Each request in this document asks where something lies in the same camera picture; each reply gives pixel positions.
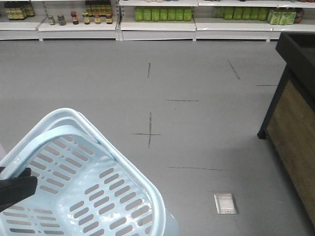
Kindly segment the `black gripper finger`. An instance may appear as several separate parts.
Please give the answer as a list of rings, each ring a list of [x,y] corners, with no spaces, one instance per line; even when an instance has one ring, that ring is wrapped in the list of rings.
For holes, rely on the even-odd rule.
[[[31,175],[31,168],[25,168],[18,177],[0,180],[0,211],[35,194],[37,177]]]

